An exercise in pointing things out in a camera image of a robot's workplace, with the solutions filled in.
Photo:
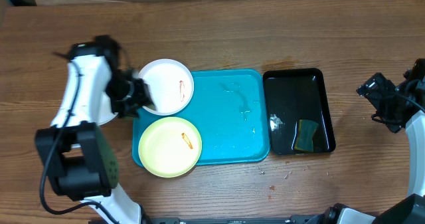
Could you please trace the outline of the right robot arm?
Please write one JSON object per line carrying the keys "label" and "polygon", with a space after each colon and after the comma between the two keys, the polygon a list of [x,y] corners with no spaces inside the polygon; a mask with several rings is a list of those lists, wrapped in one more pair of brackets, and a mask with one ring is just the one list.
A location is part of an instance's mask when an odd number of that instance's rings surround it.
{"label": "right robot arm", "polygon": [[389,224],[424,222],[424,59],[419,58],[394,85],[378,72],[357,89],[375,108],[371,116],[397,133],[405,129],[409,143],[409,184],[406,198],[378,216],[352,209],[341,203],[308,219],[312,224]]}

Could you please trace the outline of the green yellow sponge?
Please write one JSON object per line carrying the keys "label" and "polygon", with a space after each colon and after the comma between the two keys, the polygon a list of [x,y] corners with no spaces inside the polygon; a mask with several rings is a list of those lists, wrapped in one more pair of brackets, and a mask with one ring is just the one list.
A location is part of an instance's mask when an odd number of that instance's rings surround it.
{"label": "green yellow sponge", "polygon": [[299,120],[293,149],[299,152],[313,152],[313,137],[319,124],[312,120]]}

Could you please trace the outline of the white plate with red stain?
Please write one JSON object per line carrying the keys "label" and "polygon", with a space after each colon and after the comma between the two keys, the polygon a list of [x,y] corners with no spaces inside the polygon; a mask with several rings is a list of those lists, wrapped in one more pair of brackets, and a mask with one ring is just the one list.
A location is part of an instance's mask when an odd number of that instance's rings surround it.
{"label": "white plate with red stain", "polygon": [[139,77],[148,85],[152,105],[143,109],[158,116],[182,111],[194,93],[194,80],[189,69],[179,61],[159,59],[145,65]]}

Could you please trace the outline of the yellow plate with food scrap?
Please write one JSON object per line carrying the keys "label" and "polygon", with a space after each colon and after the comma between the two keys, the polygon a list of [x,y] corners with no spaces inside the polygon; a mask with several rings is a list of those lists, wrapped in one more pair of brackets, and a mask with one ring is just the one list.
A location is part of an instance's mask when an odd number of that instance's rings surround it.
{"label": "yellow plate with food scrap", "polygon": [[[181,134],[188,135],[191,150]],[[150,124],[139,140],[138,154],[143,167],[158,177],[178,177],[190,171],[202,152],[202,139],[197,128],[178,117],[161,118]]]}

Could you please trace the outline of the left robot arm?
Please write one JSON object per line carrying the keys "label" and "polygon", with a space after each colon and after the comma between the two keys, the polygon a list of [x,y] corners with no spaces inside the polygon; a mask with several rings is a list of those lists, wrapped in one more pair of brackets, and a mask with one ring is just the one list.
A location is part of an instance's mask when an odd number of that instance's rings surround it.
{"label": "left robot arm", "polygon": [[137,118],[141,107],[155,107],[134,69],[120,69],[121,49],[111,36],[99,35],[61,56],[68,65],[62,103],[49,128],[35,134],[43,164],[39,198],[53,215],[89,206],[105,223],[151,222],[119,184],[118,159],[99,125],[103,95],[119,118]]}

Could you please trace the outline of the orange food scrap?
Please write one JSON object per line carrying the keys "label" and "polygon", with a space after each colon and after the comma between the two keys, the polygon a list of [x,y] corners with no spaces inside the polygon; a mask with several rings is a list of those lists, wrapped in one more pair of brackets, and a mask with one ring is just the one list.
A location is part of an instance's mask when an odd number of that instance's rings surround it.
{"label": "orange food scrap", "polygon": [[185,143],[188,145],[188,147],[192,150],[193,145],[192,145],[188,135],[186,135],[186,133],[182,133],[181,136],[182,136],[182,139],[185,141]]}

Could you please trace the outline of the teal plastic tray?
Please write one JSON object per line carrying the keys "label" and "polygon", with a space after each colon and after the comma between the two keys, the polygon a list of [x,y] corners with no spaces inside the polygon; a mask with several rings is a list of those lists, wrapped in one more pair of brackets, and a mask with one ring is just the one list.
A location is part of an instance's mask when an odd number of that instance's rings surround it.
{"label": "teal plastic tray", "polygon": [[259,162],[270,152],[262,77],[252,69],[192,73],[194,93],[176,116],[202,139],[198,165]]}

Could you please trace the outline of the white plate with crumbs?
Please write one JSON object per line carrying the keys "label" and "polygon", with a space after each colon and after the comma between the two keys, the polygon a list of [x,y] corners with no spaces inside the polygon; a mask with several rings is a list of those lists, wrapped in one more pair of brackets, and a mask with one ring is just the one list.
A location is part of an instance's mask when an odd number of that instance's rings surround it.
{"label": "white plate with crumbs", "polygon": [[118,114],[112,112],[110,97],[103,92],[100,100],[99,114],[97,124],[99,126],[113,120]]}

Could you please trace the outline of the black rectangular water tray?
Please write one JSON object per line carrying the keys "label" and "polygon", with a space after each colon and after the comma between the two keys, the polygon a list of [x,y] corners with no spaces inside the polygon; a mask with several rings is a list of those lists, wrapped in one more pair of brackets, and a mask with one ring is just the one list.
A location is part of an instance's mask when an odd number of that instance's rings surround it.
{"label": "black rectangular water tray", "polygon": [[[318,68],[269,70],[263,75],[271,150],[277,155],[327,154],[336,148],[323,73]],[[319,126],[313,152],[293,149],[299,120]]]}

